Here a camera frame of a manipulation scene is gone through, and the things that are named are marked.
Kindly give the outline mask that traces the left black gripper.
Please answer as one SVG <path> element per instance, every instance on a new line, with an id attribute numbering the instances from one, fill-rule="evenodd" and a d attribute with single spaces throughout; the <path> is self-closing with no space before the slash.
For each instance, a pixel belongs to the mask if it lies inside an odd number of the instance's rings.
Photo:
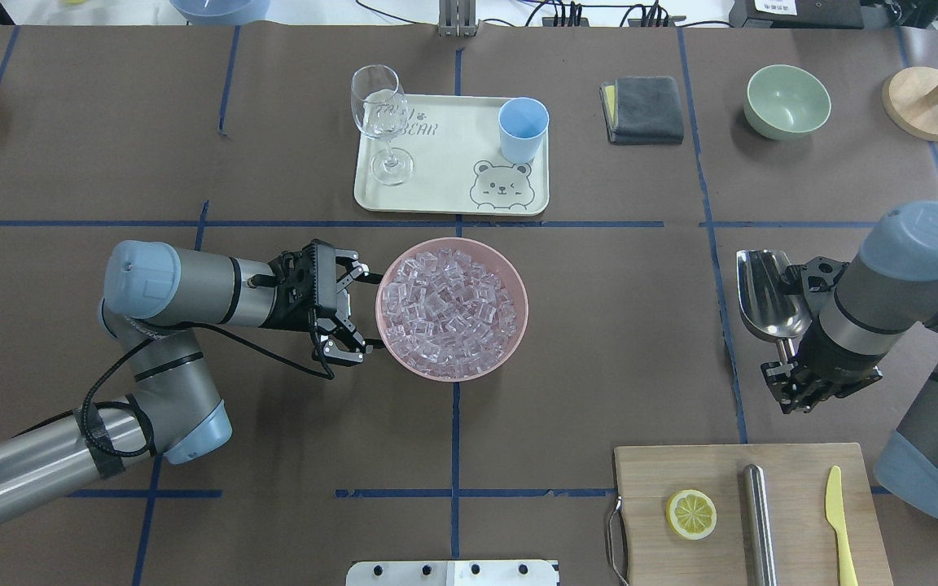
<path id="1" fill-rule="evenodd" d="M 336 281 L 336 265 L 347 269 Z M 275 280 L 275 297 L 265 327 L 310 331 L 312 358 L 328 365 L 358 365 L 384 341 L 366 339 L 348 314 L 338 314 L 340 291 L 351 282 L 379 285 L 381 275 L 360 261 L 355 250 L 335 249 L 314 238 L 298 251 L 285 251 L 268 263 Z"/>

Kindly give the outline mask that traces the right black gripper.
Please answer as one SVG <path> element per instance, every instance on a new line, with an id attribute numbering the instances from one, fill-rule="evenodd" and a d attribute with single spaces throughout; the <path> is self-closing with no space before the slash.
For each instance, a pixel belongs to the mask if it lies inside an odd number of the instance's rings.
<path id="1" fill-rule="evenodd" d="M 831 338 L 817 319 L 819 310 L 835 310 L 834 297 L 848 262 L 815 257 L 803 265 L 790 265 L 786 290 L 800 294 L 810 313 L 810 326 L 798 342 L 790 363 L 767 362 L 760 367 L 766 385 L 784 414 L 806 413 L 827 398 L 844 398 L 882 378 L 883 353 L 859 353 Z"/>

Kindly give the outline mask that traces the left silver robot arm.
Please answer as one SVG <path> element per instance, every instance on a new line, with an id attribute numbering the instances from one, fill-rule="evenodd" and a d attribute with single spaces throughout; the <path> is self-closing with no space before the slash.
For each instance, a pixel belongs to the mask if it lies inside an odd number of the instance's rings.
<path id="1" fill-rule="evenodd" d="M 319 378 L 362 363 L 381 342 L 350 318 L 353 282 L 381 277 L 354 250 L 317 238 L 268 263 L 161 242 L 116 245 L 99 319 L 123 348 L 134 392 L 97 401 L 89 391 L 73 411 L 0 443 L 0 524 L 149 457 L 177 465 L 220 448 L 232 426 L 197 329 L 306 333 Z"/>

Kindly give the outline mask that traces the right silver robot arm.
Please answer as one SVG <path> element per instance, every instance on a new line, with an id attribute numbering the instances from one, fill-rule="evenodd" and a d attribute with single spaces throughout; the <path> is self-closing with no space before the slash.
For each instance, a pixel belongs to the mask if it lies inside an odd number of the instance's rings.
<path id="1" fill-rule="evenodd" d="M 848 262 L 741 250 L 737 281 L 745 326 L 779 346 L 760 371 L 786 414 L 879 381 L 913 392 L 872 474 L 938 520 L 938 203 L 886 212 Z"/>

